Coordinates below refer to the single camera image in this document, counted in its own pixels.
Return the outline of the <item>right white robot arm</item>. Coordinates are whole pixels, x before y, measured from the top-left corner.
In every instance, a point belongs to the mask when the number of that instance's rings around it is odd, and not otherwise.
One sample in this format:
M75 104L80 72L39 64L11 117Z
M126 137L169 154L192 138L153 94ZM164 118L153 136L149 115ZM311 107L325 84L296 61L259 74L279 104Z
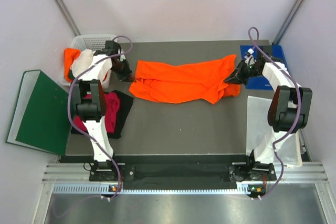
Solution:
M274 91L267 114L270 132L246 157L244 164L229 165L229 177L237 183L262 177L276 180L273 161L281 161L278 151L288 138L308 123L312 90L297 84L278 58L247 56L225 83L246 85L250 78L258 76L265 77Z

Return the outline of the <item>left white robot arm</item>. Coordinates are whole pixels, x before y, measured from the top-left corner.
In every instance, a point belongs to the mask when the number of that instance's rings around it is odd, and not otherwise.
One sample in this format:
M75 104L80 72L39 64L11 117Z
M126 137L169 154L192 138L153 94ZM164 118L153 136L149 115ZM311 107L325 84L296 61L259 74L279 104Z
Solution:
M90 138L94 151L91 181L121 179L109 138L120 138L133 106L133 97L123 92L104 92L102 82L109 71L115 72L122 81L134 79L119 45L79 52L69 71L73 81L68 113L75 131Z

